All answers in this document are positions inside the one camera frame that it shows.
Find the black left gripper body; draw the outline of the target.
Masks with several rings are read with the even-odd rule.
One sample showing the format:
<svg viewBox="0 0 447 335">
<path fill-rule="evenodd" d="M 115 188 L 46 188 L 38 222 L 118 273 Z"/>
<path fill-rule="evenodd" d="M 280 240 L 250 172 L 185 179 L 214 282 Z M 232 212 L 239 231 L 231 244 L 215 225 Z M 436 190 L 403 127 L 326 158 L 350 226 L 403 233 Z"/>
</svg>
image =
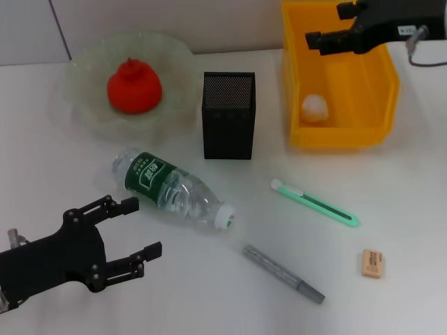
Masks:
<svg viewBox="0 0 447 335">
<path fill-rule="evenodd" d="M 81 210 L 66 211 L 54 234 L 1 253 L 1 309 L 13 310 L 28 298 L 76 281 L 90 292 L 105 289 L 105 247 Z"/>
</svg>

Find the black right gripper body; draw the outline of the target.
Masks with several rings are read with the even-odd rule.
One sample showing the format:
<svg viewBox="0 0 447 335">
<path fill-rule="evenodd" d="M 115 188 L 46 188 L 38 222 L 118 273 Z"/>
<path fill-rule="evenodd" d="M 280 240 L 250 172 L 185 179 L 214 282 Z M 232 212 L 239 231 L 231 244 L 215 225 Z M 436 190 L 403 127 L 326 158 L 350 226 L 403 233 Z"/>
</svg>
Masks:
<svg viewBox="0 0 447 335">
<path fill-rule="evenodd" d="M 375 47 L 409 39 L 425 28 L 425 40 L 444 39 L 443 0 L 357 1 L 356 19 L 351 27 L 351 47 L 365 54 Z"/>
</svg>

